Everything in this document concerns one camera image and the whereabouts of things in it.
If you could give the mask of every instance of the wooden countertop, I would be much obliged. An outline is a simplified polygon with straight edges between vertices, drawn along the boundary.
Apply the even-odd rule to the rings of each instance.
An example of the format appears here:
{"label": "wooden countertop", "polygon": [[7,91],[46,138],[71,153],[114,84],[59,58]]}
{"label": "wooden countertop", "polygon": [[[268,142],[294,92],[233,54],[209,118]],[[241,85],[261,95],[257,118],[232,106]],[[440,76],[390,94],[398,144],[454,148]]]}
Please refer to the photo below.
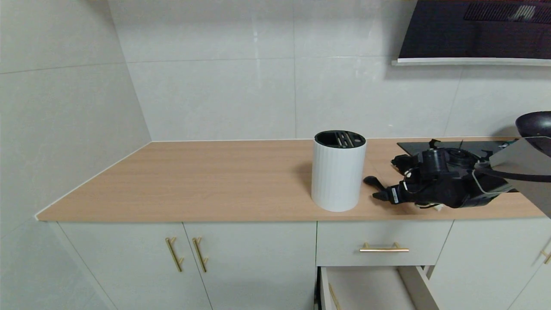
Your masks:
{"label": "wooden countertop", "polygon": [[[466,140],[487,140],[468,138]],[[386,186],[401,176],[391,167],[404,154],[398,141],[368,140],[364,176]],[[152,142],[37,215],[42,221],[365,221],[543,217],[519,193],[482,207],[441,211],[375,200],[362,185],[350,211],[329,212],[310,197],[311,140]]]}

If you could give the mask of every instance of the black range hood panel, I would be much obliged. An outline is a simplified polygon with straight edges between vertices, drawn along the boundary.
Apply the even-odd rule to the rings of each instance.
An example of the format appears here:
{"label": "black range hood panel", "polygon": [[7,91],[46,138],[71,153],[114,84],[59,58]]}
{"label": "black range hood panel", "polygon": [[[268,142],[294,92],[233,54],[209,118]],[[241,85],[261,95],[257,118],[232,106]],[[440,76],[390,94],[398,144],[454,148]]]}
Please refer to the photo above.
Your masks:
{"label": "black range hood panel", "polygon": [[551,66],[551,1],[419,0],[392,64]]}

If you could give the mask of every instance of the cabinet handle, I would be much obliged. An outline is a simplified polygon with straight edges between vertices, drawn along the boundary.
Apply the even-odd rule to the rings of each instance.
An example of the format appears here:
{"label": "cabinet handle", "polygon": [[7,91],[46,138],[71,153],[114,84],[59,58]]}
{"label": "cabinet handle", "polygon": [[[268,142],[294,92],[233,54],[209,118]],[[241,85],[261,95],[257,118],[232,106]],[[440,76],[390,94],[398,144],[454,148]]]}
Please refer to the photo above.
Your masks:
{"label": "cabinet handle", "polygon": [[551,252],[549,254],[547,254],[545,251],[541,251],[541,253],[543,254],[543,256],[545,256],[545,261],[543,261],[544,264],[549,264],[549,262],[551,261]]}
{"label": "cabinet handle", "polygon": [[331,294],[331,298],[333,299],[333,302],[335,303],[335,307],[337,308],[337,310],[341,310],[339,300],[337,299],[337,296],[335,295],[335,292],[333,291],[333,286],[331,286],[331,283],[329,283],[329,293]]}
{"label": "cabinet handle", "polygon": [[176,257],[176,254],[174,254],[174,249],[172,248],[172,244],[174,241],[176,241],[176,237],[173,237],[172,239],[165,238],[166,245],[169,247],[170,255],[172,255],[172,259],[174,259],[174,264],[176,264],[176,269],[178,272],[182,272],[182,267],[180,266],[183,262],[183,257],[178,259]]}
{"label": "cabinet handle", "polygon": [[199,238],[193,238],[193,245],[195,245],[195,251],[197,252],[197,256],[199,256],[199,261],[201,262],[201,267],[203,268],[203,272],[207,272],[207,261],[208,257],[203,258],[203,255],[201,254],[201,250],[199,249],[199,244],[201,243],[201,237]]}
{"label": "cabinet handle", "polygon": [[398,242],[393,243],[393,248],[370,248],[369,243],[364,243],[364,247],[360,249],[360,252],[369,252],[369,253],[384,253],[384,252],[409,252],[408,248],[401,248]]}

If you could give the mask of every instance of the cabinet door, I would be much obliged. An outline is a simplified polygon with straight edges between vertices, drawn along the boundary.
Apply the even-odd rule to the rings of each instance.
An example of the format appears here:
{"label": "cabinet door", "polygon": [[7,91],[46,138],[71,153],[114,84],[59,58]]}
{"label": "cabinet door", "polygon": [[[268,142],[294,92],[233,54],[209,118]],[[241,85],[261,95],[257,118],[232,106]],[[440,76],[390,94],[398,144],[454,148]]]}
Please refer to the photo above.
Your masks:
{"label": "cabinet door", "polygon": [[211,310],[182,223],[60,225],[118,310]]}
{"label": "cabinet door", "polygon": [[551,306],[550,282],[551,262],[539,267],[534,277],[528,282],[528,285],[522,290],[509,310],[549,310]]}
{"label": "cabinet door", "polygon": [[201,237],[208,260],[207,272],[200,269],[214,310],[312,310],[316,222],[184,226],[190,242]]}
{"label": "cabinet door", "polygon": [[455,221],[430,277],[448,310],[507,310],[542,264],[548,218]]}

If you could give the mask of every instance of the white tile wall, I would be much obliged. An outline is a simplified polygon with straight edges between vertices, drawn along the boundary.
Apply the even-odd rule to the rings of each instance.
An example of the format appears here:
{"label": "white tile wall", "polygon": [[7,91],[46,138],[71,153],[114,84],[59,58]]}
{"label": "white tile wall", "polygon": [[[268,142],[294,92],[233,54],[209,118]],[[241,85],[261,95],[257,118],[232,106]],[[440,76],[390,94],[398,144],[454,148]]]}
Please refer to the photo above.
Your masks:
{"label": "white tile wall", "polygon": [[295,56],[397,56],[415,1],[295,0]]}
{"label": "white tile wall", "polygon": [[78,310],[95,294],[47,223],[26,221],[1,251],[2,309]]}
{"label": "white tile wall", "polygon": [[518,135],[515,119],[540,110],[551,110],[551,68],[468,67],[445,134]]}
{"label": "white tile wall", "polygon": [[109,310],[109,308],[98,295],[94,295],[86,306],[84,306],[83,310]]}
{"label": "white tile wall", "polygon": [[292,0],[110,5],[128,62],[293,57]]}
{"label": "white tile wall", "polygon": [[[502,127],[550,109],[545,68],[498,69],[504,79],[485,67],[466,68],[462,78],[460,66],[391,67],[415,4],[110,2],[153,140],[310,138],[326,129],[367,137],[515,134]],[[530,82],[517,81],[524,76]],[[485,99],[469,99],[473,92]]]}
{"label": "white tile wall", "polygon": [[0,73],[124,62],[107,1],[2,0]]}
{"label": "white tile wall", "polygon": [[125,64],[0,74],[2,235],[149,141]]}
{"label": "white tile wall", "polygon": [[297,137],[335,129],[370,138],[441,136],[460,73],[392,67],[387,57],[297,59]]}
{"label": "white tile wall", "polygon": [[295,137],[293,60],[128,67],[154,141]]}

